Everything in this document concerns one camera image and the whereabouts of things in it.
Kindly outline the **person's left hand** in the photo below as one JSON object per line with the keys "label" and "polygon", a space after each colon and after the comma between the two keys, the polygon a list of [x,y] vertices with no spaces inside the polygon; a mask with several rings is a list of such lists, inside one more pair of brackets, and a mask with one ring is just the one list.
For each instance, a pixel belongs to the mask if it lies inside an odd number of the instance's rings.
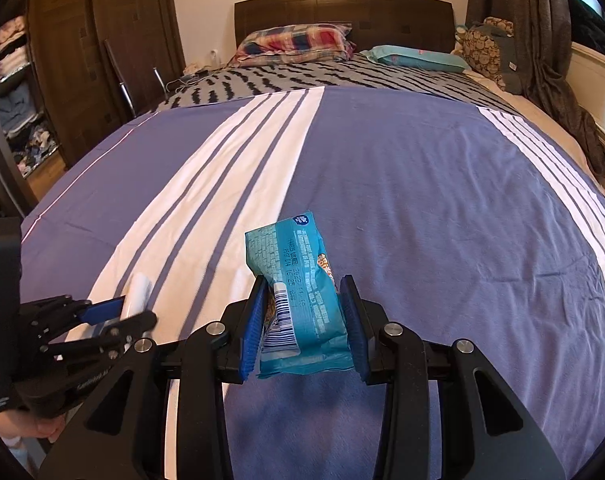
{"label": "person's left hand", "polygon": [[65,425],[66,417],[64,415],[48,419],[19,410],[0,413],[0,437],[7,441],[35,438],[55,442]]}

